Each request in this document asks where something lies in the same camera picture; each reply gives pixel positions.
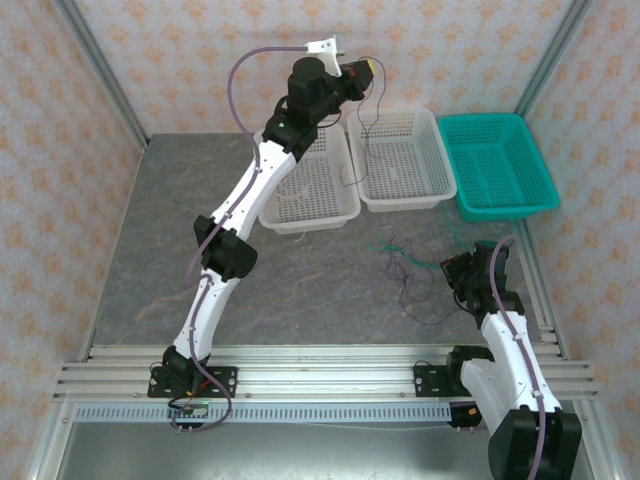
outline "metal corner post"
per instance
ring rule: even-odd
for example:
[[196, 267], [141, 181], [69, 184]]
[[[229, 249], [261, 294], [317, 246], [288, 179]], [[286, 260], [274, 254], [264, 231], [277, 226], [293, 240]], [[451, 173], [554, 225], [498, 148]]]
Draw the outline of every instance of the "metal corner post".
[[558, 64], [558, 61], [567, 49], [567, 46], [577, 32], [578, 27], [582, 23], [582, 19], [592, 4], [593, 0], [573, 1], [560, 24], [560, 28], [553, 37], [549, 48], [547, 48], [547, 51], [543, 55], [538, 68], [531, 77], [527, 88], [524, 90], [522, 97], [520, 97], [514, 113], [520, 115], [522, 118], [526, 118], [529, 114], [538, 95], [540, 95], [540, 92], [542, 92], [542, 89], [551, 77], [553, 69]]
[[140, 119], [136, 115], [135, 110], [129, 103], [127, 96], [122, 90], [118, 79], [111, 70], [107, 59], [98, 45], [89, 25], [82, 16], [82, 12], [75, 0], [55, 0], [58, 10], [67, 20], [71, 30], [73, 31], [78, 43], [85, 52], [87, 59], [100, 78], [100, 81], [111, 97], [116, 109], [122, 116], [123, 121], [129, 128], [134, 140], [144, 149], [149, 144], [149, 137], [144, 131]]

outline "basket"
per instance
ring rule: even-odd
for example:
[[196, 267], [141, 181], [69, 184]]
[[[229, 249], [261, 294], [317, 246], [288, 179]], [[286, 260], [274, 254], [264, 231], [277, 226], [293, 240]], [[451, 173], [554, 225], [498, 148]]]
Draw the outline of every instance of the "basket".
[[468, 222], [526, 218], [560, 197], [525, 121], [511, 113], [440, 119]]
[[319, 129], [316, 141], [267, 200], [260, 223], [281, 235], [343, 227], [360, 213], [358, 189], [349, 185], [355, 182], [350, 159], [340, 125]]
[[358, 112], [347, 119], [356, 178], [362, 179], [358, 191], [367, 208], [433, 208], [454, 197], [455, 177], [433, 113], [394, 108], [380, 109], [377, 121], [376, 116], [376, 110], [362, 110], [362, 123]]

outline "wall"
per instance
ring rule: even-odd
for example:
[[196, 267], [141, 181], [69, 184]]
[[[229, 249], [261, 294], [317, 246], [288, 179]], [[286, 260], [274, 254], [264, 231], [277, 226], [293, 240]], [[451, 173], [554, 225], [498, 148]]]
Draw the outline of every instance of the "wall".
[[139, 152], [51, 0], [0, 2], [0, 71], [0, 476], [22, 479]]
[[[513, 111], [570, 0], [80, 0], [147, 133], [237, 131], [226, 80], [246, 51], [345, 34], [345, 61], [388, 67], [384, 105]], [[259, 128], [295, 54], [246, 63], [234, 92]]]
[[532, 222], [577, 358], [640, 469], [640, 5], [597, 1], [529, 118], [562, 196]]

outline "white mesh basket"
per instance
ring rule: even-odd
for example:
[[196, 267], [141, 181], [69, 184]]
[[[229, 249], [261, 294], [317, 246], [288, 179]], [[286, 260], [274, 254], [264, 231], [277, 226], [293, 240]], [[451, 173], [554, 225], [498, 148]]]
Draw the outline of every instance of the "white mesh basket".
[[343, 227], [360, 213], [354, 183], [343, 128], [322, 128], [298, 165], [267, 200], [260, 223], [279, 234]]
[[[369, 128], [376, 111], [361, 110], [360, 118]], [[347, 125], [356, 178], [362, 179], [358, 191], [370, 211], [433, 208], [455, 196], [449, 156], [430, 110], [380, 109], [367, 151], [366, 130], [357, 112], [349, 115]]]

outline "marble surface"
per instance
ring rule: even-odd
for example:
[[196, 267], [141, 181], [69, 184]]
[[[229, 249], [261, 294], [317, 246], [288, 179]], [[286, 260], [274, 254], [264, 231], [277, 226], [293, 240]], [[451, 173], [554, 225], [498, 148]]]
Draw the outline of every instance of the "marble surface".
[[[182, 279], [197, 245], [193, 221], [229, 194], [251, 158], [239, 134], [154, 135], [145, 154], [119, 239], [96, 323], [95, 345], [168, 345], [185, 321], [194, 291]], [[506, 222], [464, 223], [454, 200], [432, 210], [362, 213], [336, 230], [281, 236], [256, 222], [249, 243], [254, 270], [235, 289], [214, 337], [218, 345], [479, 343], [468, 314], [457, 310], [439, 270], [408, 266], [414, 295], [433, 282], [421, 303], [399, 302], [402, 284], [385, 273], [388, 253], [371, 247], [377, 234], [411, 238], [414, 254], [441, 261], [467, 244], [498, 240]], [[539, 338], [517, 252], [507, 263], [508, 287]]]

